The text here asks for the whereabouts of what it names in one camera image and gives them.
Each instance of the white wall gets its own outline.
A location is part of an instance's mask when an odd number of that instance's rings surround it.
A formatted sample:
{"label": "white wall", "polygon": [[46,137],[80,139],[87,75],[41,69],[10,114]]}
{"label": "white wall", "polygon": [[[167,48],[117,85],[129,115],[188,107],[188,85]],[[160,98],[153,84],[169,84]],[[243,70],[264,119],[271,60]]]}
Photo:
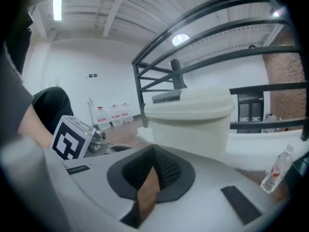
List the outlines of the white wall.
{"label": "white wall", "polygon": [[[227,88],[269,84],[262,56],[252,56],[213,64],[191,72],[191,87],[224,86]],[[238,121],[238,99],[231,122]],[[270,94],[264,92],[264,114],[270,111]]]}
{"label": "white wall", "polygon": [[[140,109],[131,61],[140,50],[135,45],[103,39],[39,42],[24,75],[25,86],[34,94],[49,87],[52,78],[58,78],[70,98],[74,115],[89,124],[89,97],[95,106],[103,106],[107,110],[113,104],[129,103],[133,115],[137,115]],[[96,73],[98,77],[85,78],[90,73]],[[164,75],[149,71],[145,76],[160,78]],[[141,85],[150,82],[142,80]],[[164,82],[152,89],[173,89],[173,84]],[[144,93],[144,102],[151,102],[155,94],[158,93]]]}

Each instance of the ceiling light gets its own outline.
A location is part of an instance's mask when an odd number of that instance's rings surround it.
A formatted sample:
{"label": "ceiling light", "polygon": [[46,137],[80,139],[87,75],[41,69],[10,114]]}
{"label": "ceiling light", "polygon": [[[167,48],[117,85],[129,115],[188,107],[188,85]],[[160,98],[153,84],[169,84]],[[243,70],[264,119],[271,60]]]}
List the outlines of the ceiling light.
{"label": "ceiling light", "polygon": [[278,11],[276,11],[272,16],[279,17],[280,15],[279,15]]}
{"label": "ceiling light", "polygon": [[53,13],[55,21],[62,20],[62,0],[53,0]]}
{"label": "ceiling light", "polygon": [[172,39],[172,43],[174,46],[178,46],[179,44],[187,41],[188,39],[189,36],[187,34],[180,33],[174,36],[174,38]]}

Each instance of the plastic bottle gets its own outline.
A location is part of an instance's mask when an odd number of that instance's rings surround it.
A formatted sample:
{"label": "plastic bottle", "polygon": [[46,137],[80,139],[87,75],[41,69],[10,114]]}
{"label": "plastic bottle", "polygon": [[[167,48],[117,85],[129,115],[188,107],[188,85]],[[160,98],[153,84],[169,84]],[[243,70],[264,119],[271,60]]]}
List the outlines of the plastic bottle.
{"label": "plastic bottle", "polygon": [[119,108],[116,107],[116,105],[113,105],[110,110],[110,115],[112,117],[112,125],[119,126],[123,123],[121,118],[121,111]]}
{"label": "plastic bottle", "polygon": [[100,128],[100,130],[105,130],[111,127],[109,115],[101,106],[97,107],[96,119],[97,119],[96,123]]}
{"label": "plastic bottle", "polygon": [[130,123],[133,121],[133,116],[130,112],[129,104],[124,103],[122,107],[122,119],[125,123]]}
{"label": "plastic bottle", "polygon": [[294,146],[288,144],[286,150],[278,155],[275,164],[272,166],[270,173],[262,181],[261,188],[266,193],[271,193],[282,181],[288,170],[293,164],[292,152]]}

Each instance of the metal railing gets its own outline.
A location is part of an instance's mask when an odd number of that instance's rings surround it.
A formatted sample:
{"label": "metal railing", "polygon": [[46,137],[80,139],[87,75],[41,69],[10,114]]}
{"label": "metal railing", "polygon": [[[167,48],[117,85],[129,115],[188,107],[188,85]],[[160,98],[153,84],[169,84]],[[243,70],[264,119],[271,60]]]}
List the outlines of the metal railing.
{"label": "metal railing", "polygon": [[[224,31],[252,26],[252,25],[260,25],[260,24],[283,24],[289,25],[293,29],[293,24],[289,20],[287,16],[281,17],[272,17],[272,18],[247,18],[236,20],[232,22],[228,22],[211,29],[208,29],[204,32],[201,32],[194,37],[190,38],[188,41],[180,44],[179,46],[172,48],[165,54],[158,57],[152,63],[147,64],[142,62],[142,60],[148,56],[156,47],[158,47],[164,40],[170,37],[173,33],[183,28],[184,26],[200,19],[203,16],[209,15],[213,12],[219,11],[221,9],[226,9],[228,7],[248,4],[254,2],[270,2],[275,8],[278,8],[279,4],[276,0],[211,0],[208,1],[189,12],[185,13],[178,20],[176,20],[168,29],[163,31],[161,34],[156,36],[151,42],[149,42],[133,59],[132,65],[134,69],[135,82],[137,87],[137,94],[140,105],[140,113],[143,121],[143,126],[148,127],[148,120],[144,114],[144,100],[143,100],[143,92],[157,92],[157,91],[168,91],[166,89],[149,89],[159,83],[162,82],[172,82],[174,84],[174,89],[180,89],[186,87],[183,82],[183,74],[207,67],[209,65],[220,63],[227,60],[232,60],[236,58],[243,58],[254,55],[262,55],[262,54],[274,54],[274,53],[298,53],[300,56],[300,60],[302,62],[305,82],[300,83],[283,83],[283,84],[269,84],[269,85],[260,85],[260,86],[252,86],[252,87],[239,87],[230,89],[230,93],[232,95],[235,94],[245,94],[245,93],[253,93],[253,92],[264,92],[264,91],[274,91],[274,90],[287,90],[287,89],[306,89],[306,114],[305,118],[299,119],[286,119],[276,122],[236,122],[231,123],[231,129],[270,129],[270,128],[283,128],[283,127],[294,127],[294,126],[302,126],[304,125],[302,139],[306,140],[309,137],[309,99],[308,99],[308,79],[309,79],[309,70],[308,70],[308,57],[305,53],[302,52],[302,49],[298,45],[277,45],[277,46],[263,46],[256,47],[251,49],[242,49],[234,52],[229,52],[225,54],[221,54],[218,56],[214,56],[208,58],[206,60],[200,61],[198,63],[192,64],[185,68],[180,68],[179,61],[177,59],[173,59],[171,61],[172,70],[163,68],[158,66],[158,64],[175,53],[189,47],[190,45],[199,42],[205,38],[213,36],[215,34],[220,34]],[[149,70],[158,71],[162,73],[166,73],[167,75],[162,78],[151,78],[144,77],[143,75],[147,73]],[[144,87],[141,87],[140,80],[151,80],[153,82],[147,84]]]}

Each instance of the person's arm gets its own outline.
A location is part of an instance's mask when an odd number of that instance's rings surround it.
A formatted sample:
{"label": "person's arm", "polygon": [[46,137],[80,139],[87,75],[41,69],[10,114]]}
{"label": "person's arm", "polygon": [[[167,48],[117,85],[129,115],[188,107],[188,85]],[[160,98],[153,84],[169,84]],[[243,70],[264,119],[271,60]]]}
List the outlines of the person's arm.
{"label": "person's arm", "polygon": [[17,134],[32,137],[41,147],[49,148],[52,135],[35,113],[33,96],[22,84],[20,74],[7,53],[0,49],[0,145]]}
{"label": "person's arm", "polygon": [[27,109],[17,133],[32,137],[42,148],[49,148],[53,139],[52,134],[42,124],[32,105]]}

